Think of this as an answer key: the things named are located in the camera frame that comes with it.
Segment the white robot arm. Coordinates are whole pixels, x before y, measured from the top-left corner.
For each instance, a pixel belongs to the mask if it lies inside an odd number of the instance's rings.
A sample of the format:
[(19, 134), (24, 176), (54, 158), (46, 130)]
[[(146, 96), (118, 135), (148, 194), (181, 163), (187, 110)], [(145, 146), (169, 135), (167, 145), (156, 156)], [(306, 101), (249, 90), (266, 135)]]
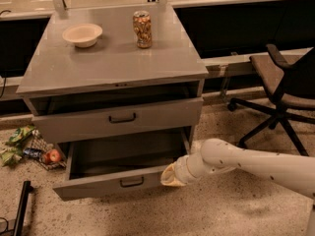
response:
[(315, 200), (315, 158), (236, 147), (207, 139), (198, 152), (180, 156), (161, 173), (163, 186), (182, 187), (203, 176), (240, 169)]

